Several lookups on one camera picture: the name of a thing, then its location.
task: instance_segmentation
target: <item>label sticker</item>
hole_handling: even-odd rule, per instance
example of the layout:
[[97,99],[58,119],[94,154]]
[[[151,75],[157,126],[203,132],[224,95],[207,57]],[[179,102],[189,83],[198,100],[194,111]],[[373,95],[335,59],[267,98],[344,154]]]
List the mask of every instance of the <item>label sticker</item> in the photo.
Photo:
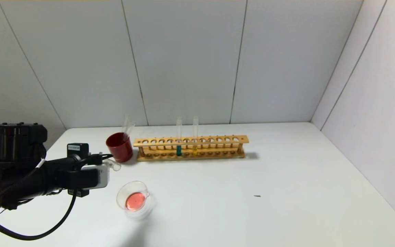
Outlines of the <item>label sticker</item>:
[[80,151],[80,146],[68,145],[68,150]]

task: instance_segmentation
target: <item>pink liquid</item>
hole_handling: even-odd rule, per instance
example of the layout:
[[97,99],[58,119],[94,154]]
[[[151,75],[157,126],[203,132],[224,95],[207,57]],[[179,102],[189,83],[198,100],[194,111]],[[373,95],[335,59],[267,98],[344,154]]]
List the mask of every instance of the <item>pink liquid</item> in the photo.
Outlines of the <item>pink liquid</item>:
[[146,197],[140,193],[133,193],[126,199],[126,208],[130,211],[137,211],[144,206],[144,201]]

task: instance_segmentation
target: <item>glass test tube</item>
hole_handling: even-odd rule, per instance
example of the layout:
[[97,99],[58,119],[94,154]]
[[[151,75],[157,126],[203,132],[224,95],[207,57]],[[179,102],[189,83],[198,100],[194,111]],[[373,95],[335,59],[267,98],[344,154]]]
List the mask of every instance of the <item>glass test tube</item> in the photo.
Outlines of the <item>glass test tube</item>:
[[[178,143],[182,142],[182,132],[181,132],[181,128],[182,128],[182,117],[178,117],[178,119],[176,120],[176,128],[177,128],[177,139],[176,141]],[[177,145],[176,146],[176,155],[177,156],[181,156],[182,155],[182,147],[181,145]]]
[[199,118],[197,116],[193,117],[193,155],[197,155],[198,154],[198,146],[197,144],[195,144],[196,142],[198,142],[198,126],[199,126]]

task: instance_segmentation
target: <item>white wall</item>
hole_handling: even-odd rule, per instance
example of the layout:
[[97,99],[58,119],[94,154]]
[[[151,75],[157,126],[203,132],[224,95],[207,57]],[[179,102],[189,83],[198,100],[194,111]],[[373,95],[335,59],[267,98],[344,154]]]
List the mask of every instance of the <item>white wall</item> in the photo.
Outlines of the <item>white wall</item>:
[[310,120],[361,1],[248,5],[1,1],[0,122],[41,122],[51,144],[125,113],[138,125]]
[[65,131],[0,8],[0,124],[2,122],[43,124],[48,129],[47,148]]
[[362,1],[249,1],[231,122],[310,121]]
[[147,125],[120,0],[1,5],[67,128]]
[[123,3],[149,125],[229,123],[246,1]]
[[322,131],[395,209],[395,0]]
[[339,62],[323,97],[312,117],[312,123],[322,129],[374,29],[386,0],[364,1]]

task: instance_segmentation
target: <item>wall seam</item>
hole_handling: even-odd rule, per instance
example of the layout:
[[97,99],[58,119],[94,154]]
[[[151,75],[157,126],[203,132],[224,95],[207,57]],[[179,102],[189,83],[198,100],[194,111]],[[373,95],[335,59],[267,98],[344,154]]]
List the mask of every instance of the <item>wall seam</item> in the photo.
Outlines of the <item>wall seam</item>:
[[332,74],[331,74],[330,77],[329,77],[329,80],[328,80],[328,82],[327,82],[326,87],[324,88],[323,94],[321,95],[321,99],[320,99],[320,101],[318,102],[318,105],[316,105],[315,111],[313,112],[312,117],[310,118],[310,122],[312,122],[313,116],[314,116],[314,114],[316,113],[316,110],[318,110],[318,107],[320,106],[321,100],[323,99],[324,94],[326,93],[327,88],[329,87],[330,81],[332,80],[333,74],[335,73],[335,70],[336,70],[336,67],[337,67],[337,65],[338,65],[338,63],[339,63],[339,60],[340,60],[342,54],[344,53],[344,50],[345,50],[345,47],[347,46],[348,40],[350,39],[351,32],[353,31],[353,28],[355,27],[355,23],[356,23],[356,21],[357,21],[357,19],[358,19],[358,17],[359,17],[359,13],[361,12],[362,5],[363,5],[363,3],[362,3],[361,6],[359,7],[358,14],[356,15],[355,21],[353,22],[353,25],[351,26],[350,32],[348,33],[347,39],[345,40],[344,46],[342,47],[342,50],[341,50],[341,52],[340,52],[340,54],[339,54],[339,57],[338,57],[338,59],[337,59],[337,61],[336,61],[335,66],[334,66],[334,68],[333,68],[333,72],[332,72]]
[[341,97],[342,93],[345,91],[345,87],[347,86],[348,82],[350,81],[351,76],[353,75],[353,72],[355,71],[356,67],[358,66],[359,61],[360,61],[360,59],[362,58],[362,55],[363,55],[363,53],[364,53],[364,51],[365,51],[365,48],[367,48],[367,45],[368,45],[368,43],[370,42],[371,36],[373,35],[373,32],[374,32],[374,30],[376,29],[376,26],[378,25],[379,19],[380,19],[381,16],[382,16],[382,13],[383,13],[383,11],[384,11],[384,8],[385,8],[385,5],[387,4],[387,2],[388,2],[388,0],[385,0],[385,3],[384,3],[384,5],[382,6],[381,12],[379,13],[379,16],[378,16],[378,18],[377,18],[377,20],[376,20],[376,23],[374,24],[373,29],[371,30],[371,33],[370,33],[370,35],[368,36],[367,42],[365,43],[365,45],[364,45],[364,47],[363,47],[363,49],[362,49],[362,52],[361,52],[361,54],[359,55],[359,58],[358,58],[358,60],[356,61],[356,64],[354,65],[354,67],[353,67],[353,70],[351,70],[350,76],[348,77],[347,81],[345,82],[344,87],[342,88],[342,90],[341,90],[339,96],[337,97],[337,99],[336,99],[336,101],[335,101],[335,103],[334,103],[334,105],[333,105],[331,111],[329,112],[329,115],[327,116],[326,120],[324,121],[323,126],[321,127],[320,131],[322,131],[323,128],[324,128],[324,126],[326,125],[326,123],[327,123],[327,121],[328,121],[330,115],[332,114],[332,112],[333,112],[333,110],[334,110],[336,104],[337,104],[338,101],[339,101],[339,98]]
[[240,64],[240,53],[242,52],[242,43],[243,43],[243,32],[245,31],[245,22],[246,22],[246,10],[248,9],[248,0],[245,3],[245,14],[243,16],[243,27],[242,27],[242,36],[240,37],[240,47],[239,47],[239,58],[237,60],[237,69],[236,69],[236,78],[234,80],[234,90],[232,92],[232,103],[231,103],[231,114],[229,115],[229,123],[231,123],[232,119],[232,110],[234,109],[234,98],[236,95],[236,86],[237,86],[237,76],[239,74],[239,64]]
[[143,102],[144,115],[146,115],[146,122],[147,125],[149,126],[149,118],[147,117],[146,105],[144,104],[144,97],[143,97],[143,90],[141,89],[140,76],[138,75],[138,69],[136,68],[135,54],[133,53],[132,40],[130,39],[130,31],[129,31],[129,26],[127,25],[127,18],[126,18],[126,12],[124,11],[123,0],[121,0],[121,7],[123,9],[124,22],[126,24],[126,29],[127,29],[127,36],[129,37],[130,50],[132,51],[132,58],[133,58],[133,64],[135,66],[136,78],[138,80],[138,86],[140,87],[140,94],[141,94],[141,101]]
[[14,33],[14,30],[13,30],[13,28],[12,28],[10,22],[8,21],[7,15],[6,15],[6,13],[5,13],[5,11],[4,11],[3,6],[1,5],[1,3],[0,3],[0,8],[1,8],[3,14],[4,14],[4,17],[5,17],[5,19],[6,19],[7,23],[8,23],[8,25],[9,25],[9,27],[10,27],[11,32],[13,33],[14,38],[16,39],[17,44],[19,45],[19,48],[21,49],[21,51],[22,51],[22,53],[23,53],[25,59],[27,60],[28,65],[30,66],[30,69],[32,70],[34,76],[36,77],[37,82],[39,83],[40,87],[41,87],[42,90],[44,91],[44,94],[45,94],[45,96],[47,97],[48,101],[50,102],[50,105],[53,107],[53,110],[55,111],[55,113],[56,113],[56,115],[58,116],[60,122],[62,123],[63,128],[65,128],[65,130],[68,130],[68,128],[66,128],[65,124],[63,123],[61,117],[59,116],[59,113],[58,113],[58,111],[56,110],[55,106],[54,106],[53,103],[51,102],[51,99],[50,99],[50,97],[48,96],[47,92],[45,91],[44,86],[42,86],[42,83],[40,82],[39,77],[37,76],[36,72],[34,71],[32,64],[30,63],[30,61],[29,61],[29,59],[28,59],[28,57],[27,57],[27,55],[26,55],[24,49],[22,48],[22,46],[21,46],[21,44],[20,44],[20,42],[19,42],[19,40],[18,40],[18,38],[17,38],[17,36],[16,36],[16,33]]

